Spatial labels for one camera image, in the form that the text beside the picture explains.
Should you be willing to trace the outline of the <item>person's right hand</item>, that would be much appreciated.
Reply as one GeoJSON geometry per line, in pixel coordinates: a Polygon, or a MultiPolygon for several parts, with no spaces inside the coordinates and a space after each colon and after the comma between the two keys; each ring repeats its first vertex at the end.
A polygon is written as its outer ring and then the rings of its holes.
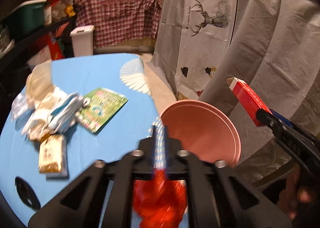
{"type": "Polygon", "coordinates": [[[287,209],[285,213],[287,216],[294,220],[298,215],[298,204],[311,204],[317,198],[317,192],[315,189],[299,185],[300,179],[300,167],[294,166],[293,173],[287,178],[285,188],[285,206],[287,209]]]}

